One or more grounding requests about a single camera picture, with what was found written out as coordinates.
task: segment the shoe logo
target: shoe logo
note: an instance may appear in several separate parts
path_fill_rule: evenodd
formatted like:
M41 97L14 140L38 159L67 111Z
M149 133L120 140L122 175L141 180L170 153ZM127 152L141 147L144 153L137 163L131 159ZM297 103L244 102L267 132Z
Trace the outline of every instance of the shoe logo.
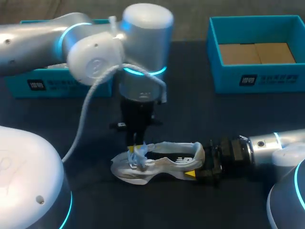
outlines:
M191 160L192 160L191 157L185 157L185 158L179 157L179 158L177 158L176 163L185 163L185 162L188 162Z

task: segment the teal cardboard box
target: teal cardboard box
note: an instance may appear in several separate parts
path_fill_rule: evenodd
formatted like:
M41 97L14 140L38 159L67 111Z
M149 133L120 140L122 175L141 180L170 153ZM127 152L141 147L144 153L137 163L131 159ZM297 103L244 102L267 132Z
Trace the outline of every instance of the teal cardboard box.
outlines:
M109 23L108 20L93 20L96 24ZM42 21L22 21L36 23ZM67 98L85 97L89 86L78 83L69 69L36 69L16 76L4 77L6 86L15 98ZM96 97L111 97L112 80L101 84Z
M258 43L287 43L295 63L223 63L220 44ZM207 52L217 93L305 91L305 25L299 16L212 17Z

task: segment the shoe sole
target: shoe sole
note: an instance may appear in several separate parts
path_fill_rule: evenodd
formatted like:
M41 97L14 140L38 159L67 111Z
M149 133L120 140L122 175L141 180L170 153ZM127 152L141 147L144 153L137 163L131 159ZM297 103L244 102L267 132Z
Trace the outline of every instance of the shoe sole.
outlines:
M123 178L123 177L119 177L116 176L113 172L112 174L114 174L118 179L125 181L127 183L133 184L133 185L146 185L154 176L158 175L158 174L162 174L162 173L166 173L166 174L170 174L173 177L179 179L179 180L196 180L193 177L188 177L184 174L184 172L182 171L167 171L167 172L160 172L151 176L147 176L145 178L142 179L128 179L128 178Z

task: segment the shoe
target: shoe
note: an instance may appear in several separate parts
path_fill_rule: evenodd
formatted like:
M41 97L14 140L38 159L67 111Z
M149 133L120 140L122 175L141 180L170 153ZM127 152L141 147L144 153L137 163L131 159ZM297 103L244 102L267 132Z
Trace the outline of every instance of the shoe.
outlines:
M186 173L202 167L204 149L199 143L171 143L134 147L134 152L121 153L112 159L111 172L119 179L145 185L155 175L170 174L182 180L194 180Z

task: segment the brown cardboard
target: brown cardboard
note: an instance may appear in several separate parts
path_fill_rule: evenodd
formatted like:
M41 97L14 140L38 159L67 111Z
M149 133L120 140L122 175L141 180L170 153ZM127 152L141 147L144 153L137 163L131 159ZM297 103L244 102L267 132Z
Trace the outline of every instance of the brown cardboard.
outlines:
M224 64L260 64L254 44L220 44Z
M295 63L287 43L255 44L261 63Z

